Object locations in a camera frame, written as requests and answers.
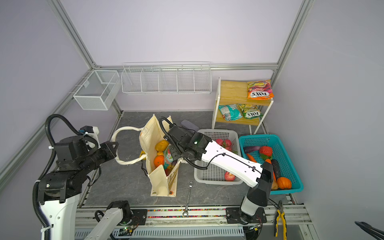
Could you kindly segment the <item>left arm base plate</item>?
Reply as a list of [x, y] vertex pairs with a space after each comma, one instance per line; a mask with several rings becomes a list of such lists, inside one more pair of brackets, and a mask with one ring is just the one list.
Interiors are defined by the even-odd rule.
[[123, 217], [117, 224], [117, 227], [125, 226], [144, 226], [147, 220], [148, 209], [133, 209], [131, 210], [130, 218]]

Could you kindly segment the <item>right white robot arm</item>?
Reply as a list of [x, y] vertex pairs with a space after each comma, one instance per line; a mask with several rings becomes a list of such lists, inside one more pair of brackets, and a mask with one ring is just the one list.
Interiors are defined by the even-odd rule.
[[250, 187], [240, 207], [241, 217], [255, 217], [257, 211], [268, 205], [274, 180], [272, 164], [259, 164], [244, 159], [202, 133], [192, 133], [172, 123], [169, 123], [169, 127], [169, 130], [165, 130], [161, 126], [164, 139], [192, 167], [205, 171], [209, 166], [215, 165]]

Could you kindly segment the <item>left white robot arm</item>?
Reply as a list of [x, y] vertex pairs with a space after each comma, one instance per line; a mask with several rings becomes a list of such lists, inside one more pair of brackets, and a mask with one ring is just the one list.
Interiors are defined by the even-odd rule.
[[89, 173], [117, 157], [117, 142], [99, 144], [92, 137], [51, 141], [50, 160], [33, 187], [33, 207], [43, 240], [73, 240], [82, 186]]

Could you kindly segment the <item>cream floral tote bag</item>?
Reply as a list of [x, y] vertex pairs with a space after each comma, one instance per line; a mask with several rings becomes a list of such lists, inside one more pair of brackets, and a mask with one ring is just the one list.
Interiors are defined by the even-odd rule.
[[111, 141], [115, 142], [117, 135], [121, 131], [132, 130], [139, 132], [139, 142], [143, 154], [139, 158], [131, 161], [123, 161], [120, 159], [119, 155], [116, 155], [115, 161], [120, 165], [128, 166], [138, 162], [142, 163], [143, 160], [145, 160], [148, 178], [152, 185], [151, 196], [174, 198], [177, 195], [179, 168], [184, 160], [173, 158], [176, 165], [174, 167], [167, 165], [166, 153], [168, 148], [158, 147], [158, 144], [164, 140], [165, 136], [161, 129], [161, 124], [163, 124], [166, 131], [170, 129], [169, 127], [166, 127], [166, 121], [172, 122], [172, 118], [167, 117], [165, 120], [159, 121], [156, 116], [153, 115], [142, 128], [128, 126], [117, 129], [113, 133]]

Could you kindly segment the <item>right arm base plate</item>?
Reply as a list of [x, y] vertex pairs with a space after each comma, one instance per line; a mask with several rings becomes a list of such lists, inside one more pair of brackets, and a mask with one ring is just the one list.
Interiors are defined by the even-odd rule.
[[240, 207], [226, 208], [226, 217], [228, 224], [247, 225], [267, 223], [267, 218], [263, 207], [259, 207], [253, 216], [249, 216], [243, 213]]

